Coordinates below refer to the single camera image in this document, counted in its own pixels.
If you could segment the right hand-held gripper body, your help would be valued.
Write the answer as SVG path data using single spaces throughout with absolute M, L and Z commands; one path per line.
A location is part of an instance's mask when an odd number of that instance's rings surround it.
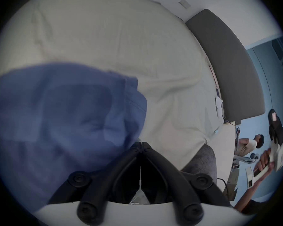
M 253 185 L 269 170 L 270 163 L 274 163 L 274 171 L 279 171 L 283 166 L 283 133 L 278 133 L 272 127 L 269 129 L 272 141 L 270 143 L 271 153 L 269 154 L 268 163 L 262 171 L 253 171 L 249 166 L 246 168 L 247 187 L 252 188 Z

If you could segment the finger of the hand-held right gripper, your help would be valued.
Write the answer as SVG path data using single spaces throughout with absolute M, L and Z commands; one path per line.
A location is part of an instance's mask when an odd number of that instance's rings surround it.
M 269 111 L 268 121 L 269 121 L 269 135 L 271 141 L 274 141 L 274 143 L 278 143 L 279 145 L 282 145 L 283 126 L 274 109 L 271 109 Z

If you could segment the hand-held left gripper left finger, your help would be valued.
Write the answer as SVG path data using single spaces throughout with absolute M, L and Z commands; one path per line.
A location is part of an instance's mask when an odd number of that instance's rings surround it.
M 140 187 L 142 142 L 118 156 L 102 171 L 75 171 L 56 190 L 48 204 L 79 202 L 76 215 L 81 221 L 103 221 L 109 200 L 129 204 Z

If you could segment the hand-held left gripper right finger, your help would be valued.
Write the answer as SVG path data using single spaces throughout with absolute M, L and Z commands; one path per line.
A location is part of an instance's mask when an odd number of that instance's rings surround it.
M 173 200 L 177 222 L 200 222 L 204 217 L 202 203 L 231 207 L 209 175 L 179 171 L 147 142 L 141 142 L 141 153 L 164 180 Z

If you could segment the person's right hand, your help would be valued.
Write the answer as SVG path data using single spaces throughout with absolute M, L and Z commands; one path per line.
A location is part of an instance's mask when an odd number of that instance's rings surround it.
M 260 156 L 260 160 L 257 162 L 257 164 L 254 167 L 254 172 L 262 171 L 264 170 L 266 165 L 269 163 L 268 171 L 265 172 L 265 174 L 254 183 L 253 185 L 254 187 L 258 187 L 261 184 L 261 182 L 265 180 L 271 174 L 274 168 L 274 162 L 269 162 L 270 154 L 271 154 L 271 148 L 269 148 L 268 150 L 265 150 L 263 154 Z

